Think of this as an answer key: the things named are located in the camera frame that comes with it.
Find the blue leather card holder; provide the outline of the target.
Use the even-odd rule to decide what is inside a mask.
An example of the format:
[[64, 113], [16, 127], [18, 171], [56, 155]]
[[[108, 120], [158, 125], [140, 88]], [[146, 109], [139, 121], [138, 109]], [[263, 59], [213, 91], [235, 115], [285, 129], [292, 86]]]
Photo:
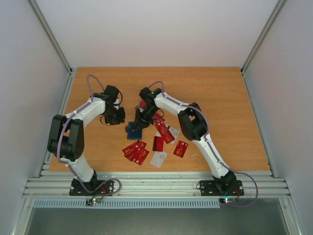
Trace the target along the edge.
[[125, 132], [127, 133], [128, 140], [142, 140], [142, 130], [134, 130], [134, 122], [129, 122], [125, 127]]

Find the white card bottom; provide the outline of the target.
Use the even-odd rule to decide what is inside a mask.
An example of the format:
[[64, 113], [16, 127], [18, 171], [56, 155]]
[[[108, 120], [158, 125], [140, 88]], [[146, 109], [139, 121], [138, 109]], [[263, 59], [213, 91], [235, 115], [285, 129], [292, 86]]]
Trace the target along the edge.
[[155, 152], [150, 161], [150, 164], [157, 168], [160, 168], [166, 157], [167, 157], [166, 152]]

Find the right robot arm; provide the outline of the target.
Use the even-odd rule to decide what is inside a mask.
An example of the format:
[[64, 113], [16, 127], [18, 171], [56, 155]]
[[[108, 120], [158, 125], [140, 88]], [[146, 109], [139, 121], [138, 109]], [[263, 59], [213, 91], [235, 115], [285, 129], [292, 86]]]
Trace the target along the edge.
[[199, 105], [195, 102], [188, 104], [179, 101], [160, 88], [151, 91], [145, 87], [140, 91], [139, 96], [146, 105], [143, 108], [137, 108], [133, 129], [139, 131], [153, 124], [152, 117], [159, 109], [175, 115], [179, 120], [182, 134], [198, 147], [207, 161], [216, 190], [221, 195], [229, 193], [237, 178], [214, 146], [209, 134], [207, 119]]

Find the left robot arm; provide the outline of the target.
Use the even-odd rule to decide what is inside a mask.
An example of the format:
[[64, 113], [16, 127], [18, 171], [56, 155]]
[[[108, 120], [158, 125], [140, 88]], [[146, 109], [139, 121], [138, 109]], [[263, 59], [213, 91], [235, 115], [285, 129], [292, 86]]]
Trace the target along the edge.
[[96, 117], [108, 126], [125, 122], [125, 110], [120, 106], [122, 94], [115, 86], [108, 85], [103, 92], [93, 93], [78, 109], [66, 115], [55, 115], [51, 122], [47, 150], [58, 162], [73, 173], [71, 195], [102, 193], [106, 181], [99, 181], [97, 173], [88, 164], [85, 155], [84, 129]]

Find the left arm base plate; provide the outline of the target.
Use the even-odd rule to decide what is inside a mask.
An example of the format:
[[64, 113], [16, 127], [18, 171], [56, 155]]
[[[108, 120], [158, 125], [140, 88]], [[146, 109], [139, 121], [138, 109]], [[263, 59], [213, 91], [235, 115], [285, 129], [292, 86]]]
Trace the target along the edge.
[[114, 181], [110, 180], [103, 184], [100, 188], [96, 189], [103, 181], [95, 180], [90, 182], [83, 182], [85, 188], [90, 191], [88, 192], [82, 184], [73, 179], [70, 185], [69, 195], [70, 196], [95, 196], [101, 195], [103, 193], [110, 194], [113, 192], [114, 189]]

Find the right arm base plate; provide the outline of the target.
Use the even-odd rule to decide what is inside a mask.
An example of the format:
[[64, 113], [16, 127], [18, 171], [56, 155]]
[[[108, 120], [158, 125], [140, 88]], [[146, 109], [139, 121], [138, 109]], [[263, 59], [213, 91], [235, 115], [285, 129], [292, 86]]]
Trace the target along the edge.
[[243, 184], [236, 180], [234, 184], [224, 193], [219, 192], [213, 180], [202, 180], [196, 185], [201, 192], [201, 196], [244, 196]]

